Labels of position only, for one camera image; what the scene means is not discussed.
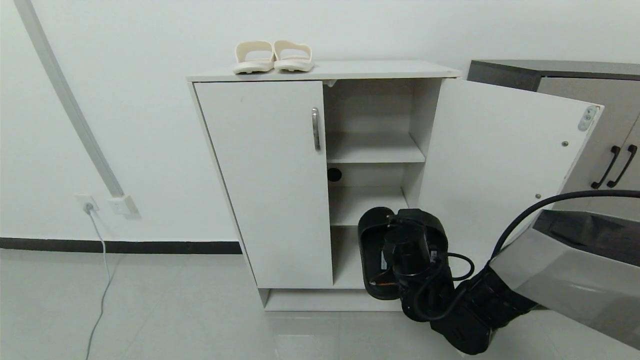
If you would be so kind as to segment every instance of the gray cabinet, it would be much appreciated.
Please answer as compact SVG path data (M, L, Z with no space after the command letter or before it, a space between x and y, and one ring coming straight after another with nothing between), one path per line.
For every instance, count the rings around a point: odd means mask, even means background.
M603 104L605 110L562 192L640 190L640 156L633 157L640 146L640 65L482 60L472 61L468 80ZM640 202L632 199L575 199L555 208L640 220Z

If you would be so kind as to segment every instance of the white wall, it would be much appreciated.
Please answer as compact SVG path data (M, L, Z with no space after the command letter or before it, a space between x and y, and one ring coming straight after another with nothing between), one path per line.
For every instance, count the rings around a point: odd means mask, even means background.
M305 42L318 60L640 62L640 3L33 0L58 61L139 220L108 192L15 13L2 7L1 236L92 239L90 192L115 240L233 240L184 76L230 65L244 40Z

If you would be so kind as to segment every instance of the floor tile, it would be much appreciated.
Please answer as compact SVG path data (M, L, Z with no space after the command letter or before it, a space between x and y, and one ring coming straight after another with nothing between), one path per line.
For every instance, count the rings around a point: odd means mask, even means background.
M113 280L91 360L640 359L552 311L466 356L402 312L266 312L239 255L109 254ZM102 254L0 250L3 360L84 359L106 282Z
M428 323L397 313L343 313L341 359L460 359L456 349Z
M338 313L268 314L280 360L338 360Z
M566 360L640 360L640 350L556 312L536 311L534 317Z

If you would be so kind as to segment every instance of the cabinet door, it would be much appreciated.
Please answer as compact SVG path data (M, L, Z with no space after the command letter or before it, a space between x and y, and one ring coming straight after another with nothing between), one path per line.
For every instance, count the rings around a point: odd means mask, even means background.
M196 92L258 287L330 287L322 82L199 83Z
M627 141L621 146L616 166L611 169L609 177L601 189L610 189L609 181L619 180L613 188L616 190L640 190L640 117L631 129ZM640 200L619 197L597 197L589 204L589 211L640 221Z
M622 147L638 113L640 113L640 81L543 78L540 81L538 92L596 102L606 107L562 192L592 190L591 184L603 178L612 161L611 147ZM614 166L618 167L623 162L618 160ZM611 173L617 174L620 171L621 167L612 168L610 176ZM600 185L600 189L607 188L605 186L607 180L608 178ZM554 208L587 210L592 201L598 202L596 199L582 198L559 202Z
M602 112L598 107L591 127L578 130L591 105L459 79L442 81L419 206L442 221L450 251L471 257L479 270L519 213L538 197L559 193ZM452 260L454 276L467 269Z

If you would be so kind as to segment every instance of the cabinet top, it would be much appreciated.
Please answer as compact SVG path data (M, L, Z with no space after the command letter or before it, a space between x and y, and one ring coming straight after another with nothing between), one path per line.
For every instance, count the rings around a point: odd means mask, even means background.
M234 74L232 67L188 76L193 83L228 81L287 81L287 80L338 80L338 79L399 79L399 78L457 78L460 70L440 66L422 60L376 61L317 61L309 72L279 72Z

